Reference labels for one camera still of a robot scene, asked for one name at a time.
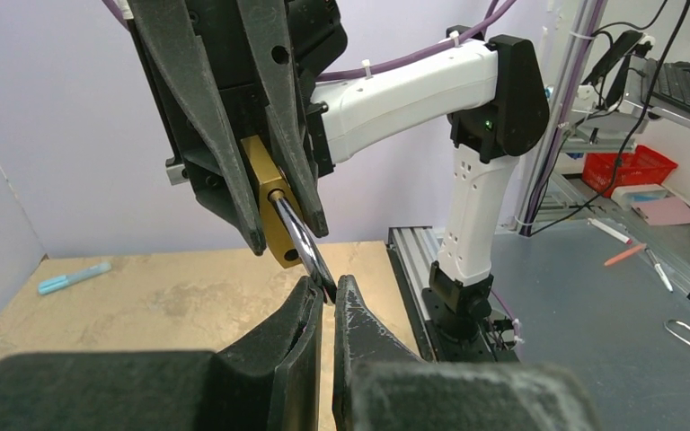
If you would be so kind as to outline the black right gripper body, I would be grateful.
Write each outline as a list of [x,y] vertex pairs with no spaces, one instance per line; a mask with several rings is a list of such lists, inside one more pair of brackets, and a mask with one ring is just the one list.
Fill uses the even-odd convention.
[[[266,115],[268,99],[261,85],[239,13],[240,1],[183,2],[188,9],[194,34],[202,41],[207,51],[208,61],[226,108],[234,139],[242,152],[259,209],[257,181],[251,172],[241,140],[259,136],[273,162],[276,162],[273,158],[272,137]],[[300,97],[298,115],[304,119],[305,124],[305,131],[302,133],[304,149],[312,164],[317,188],[317,181],[332,171],[332,164],[324,158],[326,151],[321,121],[323,112],[313,103],[312,96],[318,76],[344,52],[347,34],[341,24],[340,10],[335,2],[283,2],[287,8],[287,26],[296,72],[296,91]],[[235,227],[234,209],[228,202],[228,190],[217,161],[195,127],[188,121],[156,69],[155,62],[132,21],[128,4],[126,22],[172,147],[174,161],[184,168],[198,203]]]

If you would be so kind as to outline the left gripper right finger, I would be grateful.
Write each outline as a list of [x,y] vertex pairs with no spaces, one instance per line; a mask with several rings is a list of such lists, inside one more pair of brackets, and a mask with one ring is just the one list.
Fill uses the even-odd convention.
[[427,362],[338,281],[332,414],[339,430],[598,430],[574,375],[552,365]]

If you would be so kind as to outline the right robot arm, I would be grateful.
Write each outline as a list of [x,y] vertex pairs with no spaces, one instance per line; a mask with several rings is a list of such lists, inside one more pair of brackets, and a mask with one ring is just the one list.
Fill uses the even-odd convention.
[[491,249],[518,162],[548,103],[531,41],[483,26],[383,64],[330,72],[347,34],[333,1],[119,1],[173,156],[172,182],[255,254],[303,266],[327,303],[344,294],[314,245],[329,232],[317,190],[335,165],[446,117],[454,146],[447,226],[429,284],[413,291],[424,357],[513,358],[513,319],[493,320]]

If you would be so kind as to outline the large brass padlock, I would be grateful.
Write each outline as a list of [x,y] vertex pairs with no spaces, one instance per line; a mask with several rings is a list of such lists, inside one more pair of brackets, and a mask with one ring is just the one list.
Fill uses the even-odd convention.
[[259,136],[246,137],[241,144],[257,181],[262,227],[271,254],[282,268],[302,266],[323,291],[324,301],[334,303],[336,283],[304,223],[284,174]]

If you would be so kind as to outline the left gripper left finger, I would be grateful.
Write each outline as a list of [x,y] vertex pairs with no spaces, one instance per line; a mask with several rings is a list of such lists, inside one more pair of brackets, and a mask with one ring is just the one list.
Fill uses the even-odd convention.
[[219,351],[6,357],[0,430],[314,430],[322,317],[322,293],[302,277]]

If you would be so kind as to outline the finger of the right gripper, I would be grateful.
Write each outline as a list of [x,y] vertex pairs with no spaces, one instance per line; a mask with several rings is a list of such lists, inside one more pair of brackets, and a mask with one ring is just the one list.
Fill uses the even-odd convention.
[[329,229],[312,164],[304,149],[305,124],[298,115],[300,97],[296,91],[287,8],[283,1],[240,1],[238,9],[268,99],[266,115],[274,161],[285,174],[304,221],[316,237],[322,238]]
[[259,209],[242,152],[202,41],[183,1],[130,1],[132,21],[172,96],[216,159],[228,190],[235,224],[251,251],[266,250]]

